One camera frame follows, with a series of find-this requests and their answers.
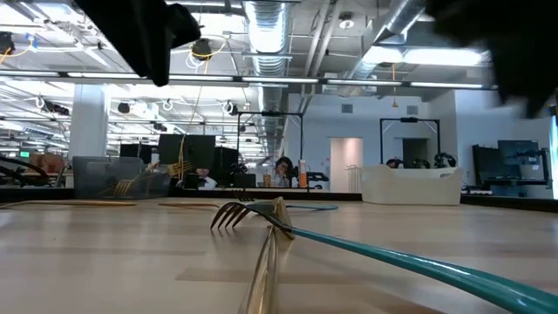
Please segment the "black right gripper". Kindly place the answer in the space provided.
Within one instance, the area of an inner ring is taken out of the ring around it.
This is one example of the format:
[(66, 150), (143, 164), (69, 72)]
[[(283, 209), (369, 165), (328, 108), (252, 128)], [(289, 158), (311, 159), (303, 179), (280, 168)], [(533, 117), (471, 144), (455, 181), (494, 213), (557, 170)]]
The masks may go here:
[(483, 44), (498, 80), (500, 104), (522, 105), (535, 117), (558, 88), (558, 0), (425, 0), (434, 31), (460, 46)]

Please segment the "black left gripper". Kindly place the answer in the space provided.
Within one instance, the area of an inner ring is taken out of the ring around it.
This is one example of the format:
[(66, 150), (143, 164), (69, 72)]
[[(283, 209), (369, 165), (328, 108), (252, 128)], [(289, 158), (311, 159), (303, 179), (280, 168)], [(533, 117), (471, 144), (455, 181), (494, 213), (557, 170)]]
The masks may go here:
[[(201, 28), (190, 11), (165, 0), (76, 0), (77, 6), (92, 20), (112, 45), (139, 48), (165, 44), (172, 48), (201, 38)], [(170, 49), (133, 50), (130, 67), (156, 86), (169, 81)]]

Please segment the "black fork teal handle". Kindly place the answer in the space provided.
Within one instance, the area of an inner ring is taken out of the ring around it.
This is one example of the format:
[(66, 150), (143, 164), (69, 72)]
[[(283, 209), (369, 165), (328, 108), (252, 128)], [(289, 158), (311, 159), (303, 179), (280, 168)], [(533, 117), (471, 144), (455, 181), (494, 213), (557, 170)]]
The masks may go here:
[[(247, 204), (255, 204), (258, 201), (242, 190), (234, 190), (233, 196), (240, 202)], [(304, 208), (311, 209), (315, 211), (326, 211), (326, 210), (336, 210), (338, 206), (335, 205), (303, 205), (303, 204), (287, 204), (287, 208)]]
[(485, 271), (300, 229), (291, 224), (283, 205), (271, 202), (228, 202), (218, 209), (210, 227), (233, 228), (249, 213), (262, 216), (288, 237), (301, 236), (430, 277), (513, 314), (558, 314), (557, 295)]

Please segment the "gold knife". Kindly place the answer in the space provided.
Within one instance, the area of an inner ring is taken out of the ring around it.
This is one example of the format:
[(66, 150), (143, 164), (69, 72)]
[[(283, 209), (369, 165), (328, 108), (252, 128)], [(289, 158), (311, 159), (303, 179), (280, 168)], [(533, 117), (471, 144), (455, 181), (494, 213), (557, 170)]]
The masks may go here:
[[(282, 197), (271, 202), (247, 204), (246, 207), (264, 218), (271, 217), (291, 227), (286, 203)], [(249, 285), (237, 314), (276, 314), (280, 256), (282, 249), (294, 240), (276, 225), (268, 227), (268, 233), (260, 250), (251, 284)]]

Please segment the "black ceiling dome device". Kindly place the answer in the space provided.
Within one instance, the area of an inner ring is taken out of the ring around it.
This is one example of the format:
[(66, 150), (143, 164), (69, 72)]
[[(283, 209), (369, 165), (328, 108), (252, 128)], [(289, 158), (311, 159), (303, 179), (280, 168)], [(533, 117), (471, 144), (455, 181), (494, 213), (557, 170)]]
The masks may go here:
[(207, 38), (200, 38), (190, 48), (191, 55), (199, 61), (207, 61), (212, 57), (212, 48)]

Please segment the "black display screen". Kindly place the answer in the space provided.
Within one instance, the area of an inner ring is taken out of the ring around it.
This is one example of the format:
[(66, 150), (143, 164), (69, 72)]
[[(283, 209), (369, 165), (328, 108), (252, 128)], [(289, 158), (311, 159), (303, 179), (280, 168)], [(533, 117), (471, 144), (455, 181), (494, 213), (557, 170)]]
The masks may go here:
[(522, 178), (517, 165), (504, 163), (500, 150), (492, 147), (472, 146), (475, 183), (477, 186), (511, 185)]
[(537, 140), (499, 140), (498, 149), (506, 165), (539, 165)]

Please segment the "black monitor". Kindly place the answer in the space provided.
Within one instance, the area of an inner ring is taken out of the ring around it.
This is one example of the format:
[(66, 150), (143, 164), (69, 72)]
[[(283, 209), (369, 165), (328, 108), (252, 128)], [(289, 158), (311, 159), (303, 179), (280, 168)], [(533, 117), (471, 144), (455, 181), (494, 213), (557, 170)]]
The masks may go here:
[(186, 161), (186, 136), (181, 134), (162, 134), (159, 138), (160, 164), (169, 165)]
[(214, 162), (216, 138), (212, 135), (188, 135), (185, 157), (193, 168), (210, 169)]
[(239, 152), (233, 148), (217, 147), (214, 151), (214, 169), (218, 174), (231, 174), (238, 161)]
[(152, 162), (152, 150), (154, 146), (147, 144), (121, 144), (119, 147), (120, 157), (137, 157), (143, 160), (145, 164)]

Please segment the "white pillar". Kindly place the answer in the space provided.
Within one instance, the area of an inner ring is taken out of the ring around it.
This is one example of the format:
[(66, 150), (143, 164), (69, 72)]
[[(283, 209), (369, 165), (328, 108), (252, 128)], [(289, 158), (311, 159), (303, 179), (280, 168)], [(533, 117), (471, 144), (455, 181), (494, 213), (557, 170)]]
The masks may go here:
[(75, 85), (71, 110), (69, 158), (105, 157), (110, 96), (103, 85)]

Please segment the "grey translucent plastic bin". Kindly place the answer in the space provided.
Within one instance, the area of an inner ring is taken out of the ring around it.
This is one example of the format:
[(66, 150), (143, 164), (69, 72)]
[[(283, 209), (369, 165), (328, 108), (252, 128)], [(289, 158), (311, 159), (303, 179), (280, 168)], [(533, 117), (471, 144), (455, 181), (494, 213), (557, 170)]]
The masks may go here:
[(152, 179), (134, 184), (126, 196), (114, 196), (112, 189), (120, 180), (133, 179), (147, 165), (137, 157), (72, 158), (74, 192), (78, 199), (141, 200), (160, 198), (169, 192), (171, 177), (156, 174)]

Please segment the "long linear ceiling light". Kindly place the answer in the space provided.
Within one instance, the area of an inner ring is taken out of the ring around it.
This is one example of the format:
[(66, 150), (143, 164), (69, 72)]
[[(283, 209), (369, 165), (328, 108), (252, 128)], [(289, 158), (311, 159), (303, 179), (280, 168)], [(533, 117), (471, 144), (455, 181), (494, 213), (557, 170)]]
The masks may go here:
[[(100, 84), (149, 84), (151, 79), (142, 78), (135, 73), (123, 72), (48, 72), (27, 70), (0, 70), (0, 79), (36, 80), (66, 83), (100, 83)], [(208, 74), (172, 74), (169, 85), (211, 85), (237, 86), (263, 85), (265, 87), (285, 87), (286, 85), (335, 85), (358, 87), (395, 87), (395, 88), (426, 88), (426, 89), (457, 89), (495, 91), (496, 85), (472, 83), (442, 83), (426, 81), (397, 81), (378, 79), (345, 79), (345, 78), (296, 78), (296, 77), (264, 77), (238, 75)]]

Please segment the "brown cardboard box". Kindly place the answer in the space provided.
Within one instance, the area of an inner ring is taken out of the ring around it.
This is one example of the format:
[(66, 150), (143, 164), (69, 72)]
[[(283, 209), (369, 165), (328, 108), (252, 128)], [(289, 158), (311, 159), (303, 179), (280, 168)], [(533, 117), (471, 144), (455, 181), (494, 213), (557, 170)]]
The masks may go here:
[(64, 159), (57, 154), (32, 154), (30, 164), (41, 168), (47, 174), (58, 173), (65, 167)]

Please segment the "white plastic bin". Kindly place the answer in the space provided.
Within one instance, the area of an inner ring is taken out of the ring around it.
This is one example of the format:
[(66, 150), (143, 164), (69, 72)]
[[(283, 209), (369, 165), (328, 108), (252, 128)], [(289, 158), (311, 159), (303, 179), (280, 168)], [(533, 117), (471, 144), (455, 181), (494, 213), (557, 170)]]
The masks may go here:
[(382, 205), (458, 206), (464, 171), (460, 167), (362, 167), (360, 190), (365, 202)]

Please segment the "black desk equipment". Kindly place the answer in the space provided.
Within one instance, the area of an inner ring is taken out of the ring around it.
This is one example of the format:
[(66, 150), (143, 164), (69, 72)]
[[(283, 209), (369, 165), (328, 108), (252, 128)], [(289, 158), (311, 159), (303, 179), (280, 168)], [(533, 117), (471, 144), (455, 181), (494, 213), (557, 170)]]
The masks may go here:
[[(296, 177), (297, 185), (299, 187), (298, 167), (295, 167), (293, 174)], [(330, 178), (326, 174), (322, 172), (313, 172), (310, 170), (308, 166), (307, 166), (307, 179), (308, 179), (308, 187), (306, 187), (305, 189), (323, 189), (323, 183), (330, 181)]]

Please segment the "black rig frame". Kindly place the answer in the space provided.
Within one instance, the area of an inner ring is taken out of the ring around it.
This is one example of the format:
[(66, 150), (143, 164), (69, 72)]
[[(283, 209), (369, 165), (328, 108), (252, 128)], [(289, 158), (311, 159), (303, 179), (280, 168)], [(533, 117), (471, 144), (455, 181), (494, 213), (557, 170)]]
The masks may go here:
[(299, 125), (300, 135), (300, 153), (298, 159), (303, 158), (303, 114), (287, 113), (280, 111), (262, 111), (262, 112), (238, 112), (237, 113), (237, 142), (236, 148), (240, 149), (240, 136), (242, 128), (245, 125), (253, 126), (257, 131), (257, 136), (263, 143), (263, 151), (267, 159), (274, 159), (279, 156), (280, 144), (284, 139), (283, 134), (279, 134), (285, 129), (286, 123), (290, 116), (294, 116), (294, 121)]
[(387, 131), (395, 124), (422, 124), (426, 126), (435, 135), (435, 147), (427, 145), (427, 154), (423, 160), (427, 160), (430, 166), (433, 166), (433, 159), (436, 154), (441, 154), (441, 126), (439, 119), (421, 119), (417, 117), (407, 116), (401, 118), (380, 118), (379, 121), (379, 162), (385, 164), (387, 158), (384, 154), (385, 140), (384, 136)]

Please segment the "black chair frame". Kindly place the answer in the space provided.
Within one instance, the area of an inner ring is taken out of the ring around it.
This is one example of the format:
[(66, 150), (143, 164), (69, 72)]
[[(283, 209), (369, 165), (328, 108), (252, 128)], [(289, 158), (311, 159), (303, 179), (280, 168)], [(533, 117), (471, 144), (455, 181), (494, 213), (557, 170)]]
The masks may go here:
[(11, 179), (14, 179), (15, 181), (18, 182), (20, 187), (24, 187), (24, 186), (42, 187), (49, 184), (49, 175), (40, 167), (37, 167), (25, 161), (21, 161), (9, 157), (3, 157), (1, 155), (0, 155), (0, 161), (34, 170), (38, 174), (38, 177), (31, 178), (24, 175), (24, 172), (21, 168), (10, 169), (3, 165), (0, 165), (0, 174), (3, 174), (4, 176), (7, 176)]

